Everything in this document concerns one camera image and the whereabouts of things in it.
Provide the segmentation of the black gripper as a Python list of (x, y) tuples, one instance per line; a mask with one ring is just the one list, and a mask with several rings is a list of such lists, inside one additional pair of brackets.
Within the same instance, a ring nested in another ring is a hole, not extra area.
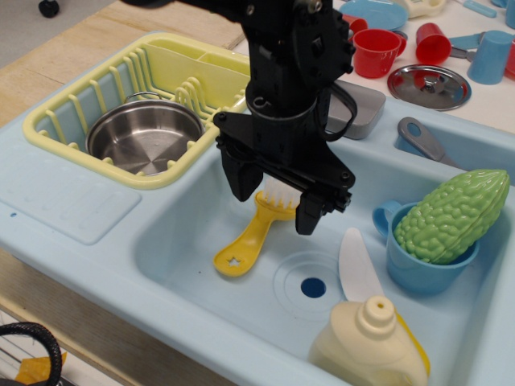
[(352, 172), (329, 149), (338, 133), (326, 132), (330, 96), (319, 96), (299, 114), (273, 117), (249, 106), (249, 114), (217, 113), (217, 147), (233, 195), (245, 202), (267, 173), (303, 192), (296, 208), (295, 227), (309, 236), (324, 212), (344, 211), (350, 204)]

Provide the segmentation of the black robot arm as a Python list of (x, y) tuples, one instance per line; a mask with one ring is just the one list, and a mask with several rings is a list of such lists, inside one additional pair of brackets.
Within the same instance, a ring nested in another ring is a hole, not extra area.
[(349, 26), (330, 1), (198, 1), (240, 24), (249, 46), (248, 113), (218, 113), (217, 145), (229, 186), (248, 199), (269, 175), (301, 196), (295, 227), (313, 233), (322, 216), (344, 211), (353, 173), (330, 150), (348, 130), (327, 128), (332, 98), (352, 116), (354, 99), (336, 82), (352, 71)]

